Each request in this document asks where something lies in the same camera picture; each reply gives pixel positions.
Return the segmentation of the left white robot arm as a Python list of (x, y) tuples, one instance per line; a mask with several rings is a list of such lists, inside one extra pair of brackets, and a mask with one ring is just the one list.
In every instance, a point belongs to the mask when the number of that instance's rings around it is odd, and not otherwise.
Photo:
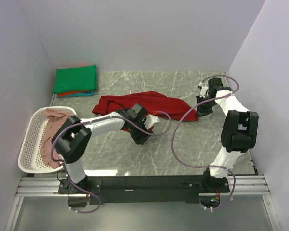
[(140, 104), (132, 108), (118, 109), (107, 115), (90, 119), (79, 119), (75, 115), (59, 128), (52, 138), (51, 158), (62, 162), (71, 181), (69, 187), (75, 193), (89, 191), (88, 177), (81, 158), (92, 137), (111, 131), (127, 131), (137, 145), (142, 145), (153, 133), (159, 118), (151, 115)]

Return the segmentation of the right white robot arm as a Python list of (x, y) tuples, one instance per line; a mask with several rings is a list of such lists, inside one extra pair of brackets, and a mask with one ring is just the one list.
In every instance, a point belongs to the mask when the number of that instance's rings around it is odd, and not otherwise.
[(222, 147), (214, 161), (206, 167), (202, 188), (212, 192), (226, 186), (226, 177), (236, 160), (256, 144), (259, 115), (244, 107), (233, 95), (230, 87), (224, 86), (220, 76), (207, 78), (208, 84), (200, 82), (196, 117), (213, 113), (219, 106), (226, 115), (221, 132)]

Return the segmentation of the red t shirt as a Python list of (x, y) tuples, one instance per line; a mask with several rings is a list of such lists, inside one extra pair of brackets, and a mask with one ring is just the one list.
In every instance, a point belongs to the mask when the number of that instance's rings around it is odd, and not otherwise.
[(148, 91), (123, 96), (102, 96), (92, 112), (104, 116), (118, 109), (132, 108), (137, 103), (143, 106), (149, 114), (166, 118), (167, 116), (162, 113), (163, 111), (172, 120), (178, 121), (191, 109), (191, 106), (182, 99), (167, 97), (155, 91)]

